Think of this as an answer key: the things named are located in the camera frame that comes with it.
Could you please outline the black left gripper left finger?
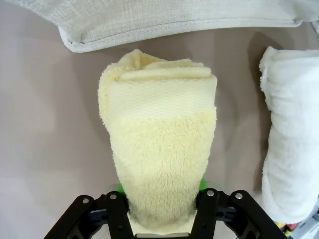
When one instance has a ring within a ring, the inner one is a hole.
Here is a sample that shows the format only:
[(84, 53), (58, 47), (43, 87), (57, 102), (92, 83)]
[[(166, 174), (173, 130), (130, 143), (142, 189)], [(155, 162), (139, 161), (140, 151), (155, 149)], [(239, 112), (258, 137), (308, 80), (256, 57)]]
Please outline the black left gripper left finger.
[(45, 236), (46, 239), (91, 239), (107, 225), (112, 239), (134, 239), (125, 194), (111, 191), (98, 199), (78, 196)]

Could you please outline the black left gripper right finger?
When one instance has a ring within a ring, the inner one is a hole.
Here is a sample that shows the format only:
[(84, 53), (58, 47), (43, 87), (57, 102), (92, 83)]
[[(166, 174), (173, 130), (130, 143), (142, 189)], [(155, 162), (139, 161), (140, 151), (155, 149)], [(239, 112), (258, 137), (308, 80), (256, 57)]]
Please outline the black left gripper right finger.
[(286, 236), (255, 199), (245, 190), (230, 195), (200, 181), (197, 213), (190, 237), (212, 239), (216, 222), (223, 222), (238, 239), (285, 239)]

